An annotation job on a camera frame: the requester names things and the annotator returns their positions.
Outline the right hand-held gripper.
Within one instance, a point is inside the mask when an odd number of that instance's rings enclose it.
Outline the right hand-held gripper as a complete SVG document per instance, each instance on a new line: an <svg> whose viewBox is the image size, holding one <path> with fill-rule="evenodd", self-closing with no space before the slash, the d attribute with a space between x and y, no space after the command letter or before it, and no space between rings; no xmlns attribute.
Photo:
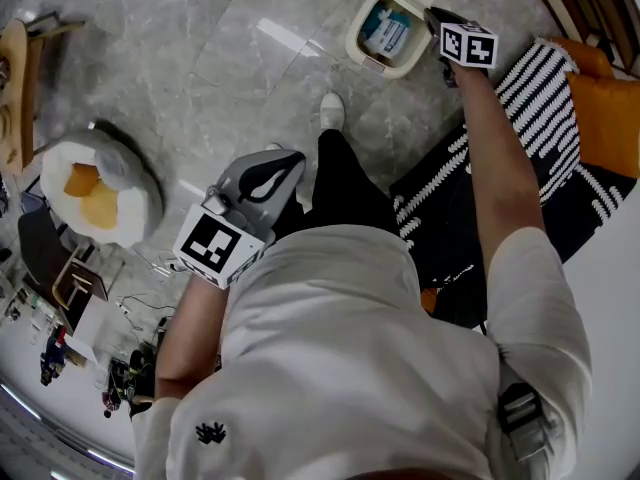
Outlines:
<svg viewBox="0 0 640 480"><path fill-rule="evenodd" d="M499 39L476 21L439 7L424 9L424 19L439 49L447 87L457 86L454 64L479 69L485 76L496 67Z"/></svg>

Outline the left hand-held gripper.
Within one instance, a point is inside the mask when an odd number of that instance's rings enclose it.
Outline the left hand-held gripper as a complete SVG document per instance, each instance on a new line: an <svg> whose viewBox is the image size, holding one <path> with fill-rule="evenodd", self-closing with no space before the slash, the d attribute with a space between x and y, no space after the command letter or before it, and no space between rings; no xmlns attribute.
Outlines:
<svg viewBox="0 0 640 480"><path fill-rule="evenodd" d="M173 247L177 259L191 273L228 288L274 243L273 227L305 165L304 154L291 149L235 159L187 212Z"/></svg>

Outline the cream pedal trash bin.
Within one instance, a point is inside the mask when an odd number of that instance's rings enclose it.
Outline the cream pedal trash bin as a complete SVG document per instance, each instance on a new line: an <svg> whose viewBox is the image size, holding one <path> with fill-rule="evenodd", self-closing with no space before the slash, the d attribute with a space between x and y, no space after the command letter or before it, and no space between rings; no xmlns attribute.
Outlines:
<svg viewBox="0 0 640 480"><path fill-rule="evenodd" d="M370 54L360 41L360 29L376 4L385 5L409 15L411 31L404 49L394 58ZM345 49L357 64L387 79L404 77L417 64L432 39L424 19L424 9L416 8L407 0L365 0L353 19L345 37Z"/></svg>

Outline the person's right forearm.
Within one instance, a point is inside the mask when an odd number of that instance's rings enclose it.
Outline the person's right forearm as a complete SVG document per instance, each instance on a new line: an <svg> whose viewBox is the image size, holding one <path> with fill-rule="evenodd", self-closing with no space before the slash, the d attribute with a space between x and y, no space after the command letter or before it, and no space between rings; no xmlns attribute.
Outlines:
<svg viewBox="0 0 640 480"><path fill-rule="evenodd" d="M488 269L512 233L544 228L539 185L490 80L476 68L455 64L452 71L463 102L477 230Z"/></svg>

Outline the person's left forearm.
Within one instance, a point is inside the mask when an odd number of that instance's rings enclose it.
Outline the person's left forearm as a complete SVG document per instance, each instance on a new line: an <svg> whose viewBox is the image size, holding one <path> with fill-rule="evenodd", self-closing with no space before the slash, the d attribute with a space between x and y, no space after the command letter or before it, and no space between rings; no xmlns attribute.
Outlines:
<svg viewBox="0 0 640 480"><path fill-rule="evenodd" d="M213 374L229 292L190 277L159 348L154 396L184 398Z"/></svg>

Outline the blue white packet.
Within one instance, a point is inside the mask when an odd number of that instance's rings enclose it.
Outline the blue white packet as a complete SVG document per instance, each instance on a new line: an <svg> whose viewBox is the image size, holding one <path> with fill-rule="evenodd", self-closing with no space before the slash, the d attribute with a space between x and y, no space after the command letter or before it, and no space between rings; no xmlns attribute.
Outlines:
<svg viewBox="0 0 640 480"><path fill-rule="evenodd" d="M365 19L359 37L370 54L394 59L404 49L410 31L408 14L376 4Z"/></svg>

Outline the person's black trousers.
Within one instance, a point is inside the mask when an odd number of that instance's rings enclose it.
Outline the person's black trousers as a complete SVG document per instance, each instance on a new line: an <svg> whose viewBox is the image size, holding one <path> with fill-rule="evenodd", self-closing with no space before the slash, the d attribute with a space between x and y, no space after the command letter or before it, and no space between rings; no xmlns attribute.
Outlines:
<svg viewBox="0 0 640 480"><path fill-rule="evenodd" d="M366 175L342 132L329 129L318 138L311 209L304 211L291 196L273 231L282 239L298 231L334 225L366 226L399 234L391 200Z"/></svg>

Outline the black white striped sofa blanket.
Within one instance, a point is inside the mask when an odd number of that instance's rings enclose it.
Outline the black white striped sofa blanket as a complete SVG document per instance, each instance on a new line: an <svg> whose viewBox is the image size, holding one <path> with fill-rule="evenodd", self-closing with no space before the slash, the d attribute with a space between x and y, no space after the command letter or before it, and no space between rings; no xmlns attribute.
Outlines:
<svg viewBox="0 0 640 480"><path fill-rule="evenodd" d="M590 240L636 184L581 163L566 77L578 70L561 46L537 39L496 87L534 166L546 231L563 261ZM486 283L466 126L454 128L390 193L420 289L438 289L431 316L465 328L480 325L487 313Z"/></svg>

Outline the person's white right shoe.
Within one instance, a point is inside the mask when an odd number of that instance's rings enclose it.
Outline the person's white right shoe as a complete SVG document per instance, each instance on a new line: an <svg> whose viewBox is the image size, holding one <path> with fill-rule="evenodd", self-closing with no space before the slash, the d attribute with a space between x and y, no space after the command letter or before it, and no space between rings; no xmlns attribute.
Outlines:
<svg viewBox="0 0 640 480"><path fill-rule="evenodd" d="M345 123L345 116L345 107L341 97L335 92L325 94L320 104L320 129L322 131L342 131Z"/></svg>

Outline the wooden slatted furniture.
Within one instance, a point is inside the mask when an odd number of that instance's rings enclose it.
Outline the wooden slatted furniture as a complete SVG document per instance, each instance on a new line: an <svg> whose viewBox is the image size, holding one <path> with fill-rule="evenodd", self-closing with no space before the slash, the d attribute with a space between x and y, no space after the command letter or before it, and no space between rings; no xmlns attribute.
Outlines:
<svg viewBox="0 0 640 480"><path fill-rule="evenodd" d="M600 48L640 79L640 0L543 0L565 37Z"/></svg>

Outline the round yellow cushion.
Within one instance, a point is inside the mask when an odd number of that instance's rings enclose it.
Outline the round yellow cushion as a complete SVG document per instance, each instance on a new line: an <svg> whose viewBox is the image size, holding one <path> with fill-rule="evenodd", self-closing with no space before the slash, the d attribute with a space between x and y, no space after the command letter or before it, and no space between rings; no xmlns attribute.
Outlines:
<svg viewBox="0 0 640 480"><path fill-rule="evenodd" d="M99 180L91 192L80 199L82 216L95 228L114 229L117 225L118 195L118 191Z"/></svg>

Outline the small orange cushion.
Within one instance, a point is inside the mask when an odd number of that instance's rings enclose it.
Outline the small orange cushion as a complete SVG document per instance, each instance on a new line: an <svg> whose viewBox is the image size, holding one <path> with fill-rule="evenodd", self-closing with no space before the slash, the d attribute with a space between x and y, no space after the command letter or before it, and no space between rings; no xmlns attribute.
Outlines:
<svg viewBox="0 0 640 480"><path fill-rule="evenodd" d="M74 163L64 187L64 192L76 198L90 195L100 182L100 174L95 165Z"/></svg>

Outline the person's white shirt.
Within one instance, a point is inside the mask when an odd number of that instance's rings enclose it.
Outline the person's white shirt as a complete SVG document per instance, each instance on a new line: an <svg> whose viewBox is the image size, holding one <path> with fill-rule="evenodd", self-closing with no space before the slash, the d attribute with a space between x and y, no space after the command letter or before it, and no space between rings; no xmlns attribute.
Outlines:
<svg viewBox="0 0 640 480"><path fill-rule="evenodd" d="M278 241L232 287L222 366L133 419L136 480L345 480L423 468L561 480L575 466L591 358L561 260L511 234L488 330L430 317L405 243L329 226Z"/></svg>

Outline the black stool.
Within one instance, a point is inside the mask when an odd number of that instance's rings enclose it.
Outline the black stool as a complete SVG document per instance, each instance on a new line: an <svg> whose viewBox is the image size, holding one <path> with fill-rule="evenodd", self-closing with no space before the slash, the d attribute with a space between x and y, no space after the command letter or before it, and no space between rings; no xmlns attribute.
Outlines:
<svg viewBox="0 0 640 480"><path fill-rule="evenodd" d="M18 235L23 262L31 278L51 289L71 256L62 244L46 205L18 219Z"/></svg>

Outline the oval wooden side table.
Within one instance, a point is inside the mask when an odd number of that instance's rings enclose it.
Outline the oval wooden side table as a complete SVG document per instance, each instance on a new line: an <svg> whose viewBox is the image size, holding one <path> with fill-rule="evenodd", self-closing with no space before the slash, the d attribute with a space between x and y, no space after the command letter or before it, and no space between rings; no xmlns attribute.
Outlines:
<svg viewBox="0 0 640 480"><path fill-rule="evenodd" d="M0 30L0 167L20 174L35 156L35 100L45 43L83 27L55 12L30 22L14 18Z"/></svg>

